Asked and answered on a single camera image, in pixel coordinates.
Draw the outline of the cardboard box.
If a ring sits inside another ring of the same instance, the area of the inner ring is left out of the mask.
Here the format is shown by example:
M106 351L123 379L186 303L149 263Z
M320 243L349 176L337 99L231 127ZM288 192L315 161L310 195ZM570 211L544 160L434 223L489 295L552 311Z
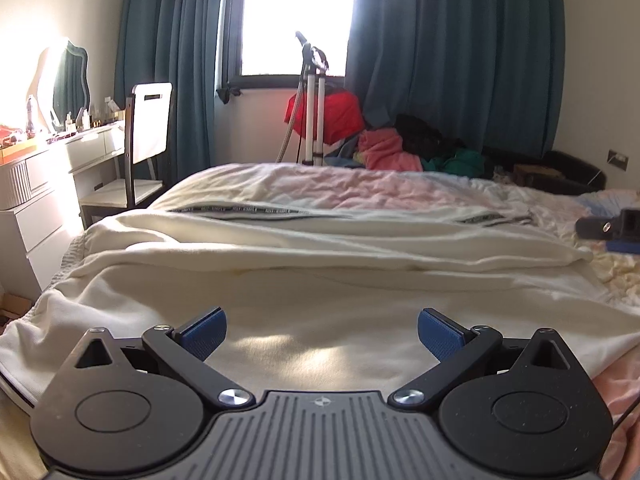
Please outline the cardboard box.
M0 332L11 322L22 318L33 306L32 300L5 292L0 299Z

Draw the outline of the green garment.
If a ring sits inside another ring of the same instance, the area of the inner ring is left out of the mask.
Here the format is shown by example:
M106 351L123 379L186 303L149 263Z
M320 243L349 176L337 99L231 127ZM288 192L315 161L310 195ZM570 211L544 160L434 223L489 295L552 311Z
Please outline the green garment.
M459 148L454 156L421 158L424 171L452 174L457 177L480 178L485 173L485 157L479 152Z

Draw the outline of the black garment pile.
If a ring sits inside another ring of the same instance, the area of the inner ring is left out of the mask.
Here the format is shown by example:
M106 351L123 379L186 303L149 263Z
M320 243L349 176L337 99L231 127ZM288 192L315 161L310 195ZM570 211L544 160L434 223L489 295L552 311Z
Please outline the black garment pile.
M424 120L405 114L395 119L394 128L401 137L402 149L424 160L433 158L450 159L466 144L457 138L446 138Z

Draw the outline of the window with dark frame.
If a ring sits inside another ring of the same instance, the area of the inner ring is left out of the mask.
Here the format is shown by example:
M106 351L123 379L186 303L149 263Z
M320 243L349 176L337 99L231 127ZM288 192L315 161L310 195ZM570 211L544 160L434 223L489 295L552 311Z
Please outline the window with dark frame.
M328 76L346 73L355 0L224 0L220 88L293 88L305 41L328 57Z

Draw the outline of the pink garment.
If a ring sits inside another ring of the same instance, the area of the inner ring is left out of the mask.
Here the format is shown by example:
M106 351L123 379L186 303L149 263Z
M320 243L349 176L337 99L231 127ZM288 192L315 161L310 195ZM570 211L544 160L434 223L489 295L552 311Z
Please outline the pink garment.
M402 148L402 139L395 128L366 130L358 138L354 159L367 170L409 171L423 170L420 158Z

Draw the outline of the teal curtain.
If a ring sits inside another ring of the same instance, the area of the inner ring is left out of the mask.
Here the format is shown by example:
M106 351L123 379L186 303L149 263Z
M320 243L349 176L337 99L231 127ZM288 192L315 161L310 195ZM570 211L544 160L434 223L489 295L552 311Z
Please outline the teal curtain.
M158 172L174 184L213 166L222 0L124 0L114 76L118 104L136 84L172 84L168 149Z
M355 0L346 88L371 127L424 120L474 150L552 148L563 0Z

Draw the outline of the teal right curtain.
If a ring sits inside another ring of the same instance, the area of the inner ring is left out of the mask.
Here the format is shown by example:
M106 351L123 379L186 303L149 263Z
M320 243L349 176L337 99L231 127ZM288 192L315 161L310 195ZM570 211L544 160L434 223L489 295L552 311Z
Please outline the teal right curtain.
M346 88L371 127L424 120L474 150L552 148L563 0L355 0Z

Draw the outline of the pastel tie-dye bed cover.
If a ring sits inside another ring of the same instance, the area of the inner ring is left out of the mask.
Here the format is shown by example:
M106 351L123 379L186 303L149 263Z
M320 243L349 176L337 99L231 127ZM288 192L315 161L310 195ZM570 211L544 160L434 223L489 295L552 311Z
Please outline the pastel tie-dye bed cover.
M579 218L614 216L638 203L639 196L634 191L567 197L442 174L265 164L227 165L194 174L145 210L235 211L244 207L262 211L434 211L477 207L502 214L529 214L541 231L576 248L590 250L591 264L600 282L616 299L639 310L638 259L611 254L599 243L578 240L574 233ZM605 370L590 376L612 416L620 421L605 454L603 474L609 479L630 478L639 467L639 411L634 405L639 394L639 341ZM29 412L1 400L3 478L38 479L43 475L30 436Z

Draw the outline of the cream white sweatpants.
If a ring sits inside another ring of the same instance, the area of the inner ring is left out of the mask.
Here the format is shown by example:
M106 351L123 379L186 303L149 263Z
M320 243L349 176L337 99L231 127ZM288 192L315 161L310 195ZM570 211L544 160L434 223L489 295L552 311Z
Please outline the cream white sweatpants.
M66 269L1 337L1 400L29 412L86 330L137 337L221 308L210 364L254 390L390 391L433 364L416 341L432 307L526 338L557 330L590 375L639 341L592 255L529 214L191 208L92 226Z

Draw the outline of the red bag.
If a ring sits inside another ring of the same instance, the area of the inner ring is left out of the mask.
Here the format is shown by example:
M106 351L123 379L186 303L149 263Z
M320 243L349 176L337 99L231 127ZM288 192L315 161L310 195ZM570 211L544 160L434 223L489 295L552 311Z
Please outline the red bag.
M306 136L306 127L303 124L303 119L306 118L304 98L306 98L306 92L303 93L303 103L299 105L295 114L293 126L293 130L302 138ZM292 117L294 104L295 96L291 96L284 116L284 121L287 124ZM324 144L335 144L355 133L360 133L365 128L366 124L361 114L359 100L352 92L343 89L326 94L324 98Z

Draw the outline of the wavy frame vanity mirror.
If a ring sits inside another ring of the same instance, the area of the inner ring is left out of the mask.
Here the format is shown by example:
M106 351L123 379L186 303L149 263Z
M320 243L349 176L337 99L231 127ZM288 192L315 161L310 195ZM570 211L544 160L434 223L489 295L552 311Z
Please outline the wavy frame vanity mirror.
M90 105L87 50L64 36L53 40L40 54L29 94L47 133L64 131L67 118L76 124Z

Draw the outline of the teal left curtain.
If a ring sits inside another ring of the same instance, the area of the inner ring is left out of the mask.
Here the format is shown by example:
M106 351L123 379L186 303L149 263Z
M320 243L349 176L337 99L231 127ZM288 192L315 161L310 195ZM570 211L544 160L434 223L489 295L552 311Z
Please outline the teal left curtain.
M118 104L136 84L172 84L168 149L158 172L174 184L213 166L222 0L124 0L114 76Z

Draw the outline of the wall power socket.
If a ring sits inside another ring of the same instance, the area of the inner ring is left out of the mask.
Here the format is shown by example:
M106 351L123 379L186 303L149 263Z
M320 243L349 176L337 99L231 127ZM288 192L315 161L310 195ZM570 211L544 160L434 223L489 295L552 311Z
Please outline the wall power socket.
M608 158L606 159L609 165L614 166L622 171L626 171L628 168L629 157L622 153L609 150Z

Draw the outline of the silver tripod stand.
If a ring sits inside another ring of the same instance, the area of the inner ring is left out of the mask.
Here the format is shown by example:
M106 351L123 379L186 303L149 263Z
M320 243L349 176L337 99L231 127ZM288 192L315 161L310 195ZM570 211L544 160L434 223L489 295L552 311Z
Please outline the silver tripod stand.
M326 72L329 62L326 54L311 44L301 32L295 36L302 47L303 64L298 77L294 104L286 124L285 135L276 159L283 162L294 131L297 112L303 105L305 151L303 165L320 167L324 161L324 118L326 118Z

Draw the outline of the white black chair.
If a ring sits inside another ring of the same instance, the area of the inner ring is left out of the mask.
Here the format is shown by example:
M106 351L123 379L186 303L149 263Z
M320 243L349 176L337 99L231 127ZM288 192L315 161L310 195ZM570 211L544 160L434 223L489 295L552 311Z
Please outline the white black chair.
M167 150L172 85L137 84L126 99L124 176L79 201L84 227L114 214L149 206L164 190L153 158Z

